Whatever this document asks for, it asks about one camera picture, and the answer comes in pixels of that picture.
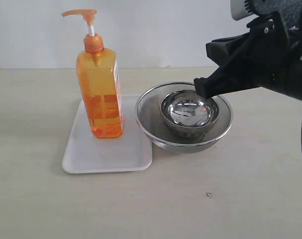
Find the white tray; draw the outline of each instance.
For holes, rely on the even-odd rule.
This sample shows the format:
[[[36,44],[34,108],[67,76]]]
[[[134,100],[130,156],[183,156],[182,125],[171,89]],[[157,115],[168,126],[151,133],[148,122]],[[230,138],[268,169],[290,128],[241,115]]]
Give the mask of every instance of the white tray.
[[[69,136],[63,169],[68,173],[144,170],[152,163],[152,143],[138,127],[134,106],[139,96],[122,96],[124,131],[118,138],[98,139],[89,128],[81,101]]]

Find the bottle label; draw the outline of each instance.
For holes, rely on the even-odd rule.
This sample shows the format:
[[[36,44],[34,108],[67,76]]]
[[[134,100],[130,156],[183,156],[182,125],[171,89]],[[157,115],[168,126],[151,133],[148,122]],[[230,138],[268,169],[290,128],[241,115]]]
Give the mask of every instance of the bottle label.
[[[123,126],[121,87],[120,87],[119,72],[118,72],[118,66],[117,66],[116,60],[115,60],[115,64],[114,64],[114,80],[115,80],[117,103],[118,103],[118,107],[119,107],[119,115],[121,118],[121,126]]]

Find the white wall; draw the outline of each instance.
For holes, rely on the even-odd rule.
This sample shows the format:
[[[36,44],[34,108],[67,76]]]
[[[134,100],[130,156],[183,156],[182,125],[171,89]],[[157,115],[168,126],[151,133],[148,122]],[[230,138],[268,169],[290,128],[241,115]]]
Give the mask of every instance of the white wall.
[[[214,65],[205,43],[247,31],[230,0],[0,0],[0,68],[74,68],[87,33],[75,8],[96,8],[95,30],[119,66]]]

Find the metal colander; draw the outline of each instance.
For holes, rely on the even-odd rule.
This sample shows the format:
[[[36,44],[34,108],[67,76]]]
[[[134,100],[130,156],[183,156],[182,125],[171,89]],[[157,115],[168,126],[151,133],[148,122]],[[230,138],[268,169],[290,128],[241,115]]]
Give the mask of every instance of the metal colander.
[[[168,151],[195,153],[213,146],[231,127],[232,110],[229,103],[221,96],[213,97],[219,105],[219,117],[215,126],[203,137],[178,137],[165,126],[160,113],[163,98],[178,90],[195,90],[195,87],[189,82],[170,82],[142,94],[135,106],[138,125],[153,143]]]

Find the pump nozzle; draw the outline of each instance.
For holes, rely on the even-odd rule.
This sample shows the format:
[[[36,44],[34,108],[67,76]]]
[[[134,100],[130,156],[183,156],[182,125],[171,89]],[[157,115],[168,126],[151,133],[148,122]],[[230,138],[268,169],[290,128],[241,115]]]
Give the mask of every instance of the pump nozzle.
[[[65,11],[61,15],[81,15],[83,20],[87,22],[89,34],[85,37],[85,49],[89,53],[95,53],[102,51],[104,49],[102,37],[95,33],[93,28],[93,21],[95,19],[95,14],[97,10],[95,9],[75,9],[70,11]]]

